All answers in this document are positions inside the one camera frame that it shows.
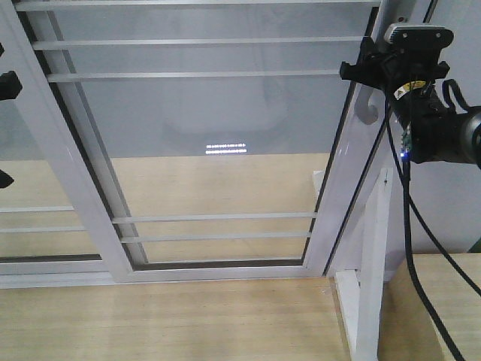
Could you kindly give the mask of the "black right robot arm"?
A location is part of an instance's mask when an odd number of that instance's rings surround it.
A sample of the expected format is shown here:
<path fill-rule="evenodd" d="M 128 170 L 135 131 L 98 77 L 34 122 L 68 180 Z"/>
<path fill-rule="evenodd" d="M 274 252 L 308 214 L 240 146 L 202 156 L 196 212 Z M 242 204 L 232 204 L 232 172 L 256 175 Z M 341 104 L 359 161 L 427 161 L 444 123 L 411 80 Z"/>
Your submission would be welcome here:
<path fill-rule="evenodd" d="M 429 24 L 393 23 L 385 47 L 363 38 L 360 59 L 342 62 L 344 80 L 383 91 L 404 130 L 412 162 L 480 164 L 480 108 L 470 106 L 440 53 L 454 40 L 451 30 Z"/>

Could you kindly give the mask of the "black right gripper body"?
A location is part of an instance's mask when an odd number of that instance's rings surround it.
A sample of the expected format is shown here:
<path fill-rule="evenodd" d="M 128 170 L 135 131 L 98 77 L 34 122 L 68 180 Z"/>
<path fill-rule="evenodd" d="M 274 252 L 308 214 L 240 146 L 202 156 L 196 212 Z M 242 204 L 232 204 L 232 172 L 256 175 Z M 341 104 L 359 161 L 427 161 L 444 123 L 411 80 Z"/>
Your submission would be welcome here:
<path fill-rule="evenodd" d="M 455 113 L 460 107 L 468 112 L 455 80 L 446 76 L 450 67 L 440 60 L 442 50 L 397 49 L 386 42 L 383 54 L 382 90 L 397 113 Z"/>

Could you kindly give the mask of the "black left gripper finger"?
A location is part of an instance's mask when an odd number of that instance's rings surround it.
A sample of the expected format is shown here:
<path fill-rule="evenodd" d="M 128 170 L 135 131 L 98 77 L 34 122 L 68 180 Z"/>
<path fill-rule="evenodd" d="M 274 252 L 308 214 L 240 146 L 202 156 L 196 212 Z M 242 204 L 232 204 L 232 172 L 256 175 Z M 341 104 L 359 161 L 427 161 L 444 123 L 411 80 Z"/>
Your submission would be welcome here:
<path fill-rule="evenodd" d="M 13 100 L 15 99 L 23 86 L 20 79 L 17 77 L 15 71 L 8 71 L 0 77 L 0 100 Z"/>
<path fill-rule="evenodd" d="M 6 172 L 0 170 L 0 188 L 5 189 L 14 182 L 14 179 Z"/>

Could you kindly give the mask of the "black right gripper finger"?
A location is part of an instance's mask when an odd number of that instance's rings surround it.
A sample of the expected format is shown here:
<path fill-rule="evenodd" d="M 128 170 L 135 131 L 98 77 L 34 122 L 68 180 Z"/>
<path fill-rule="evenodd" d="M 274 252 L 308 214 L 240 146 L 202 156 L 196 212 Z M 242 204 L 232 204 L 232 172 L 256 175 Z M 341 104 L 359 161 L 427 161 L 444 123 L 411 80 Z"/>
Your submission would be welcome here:
<path fill-rule="evenodd" d="M 381 89 L 383 87 L 382 61 L 383 54 L 379 51 L 373 39 L 363 37 L 357 63 L 350 65 L 348 62 L 342 62 L 339 70 L 340 78 L 374 89 Z"/>

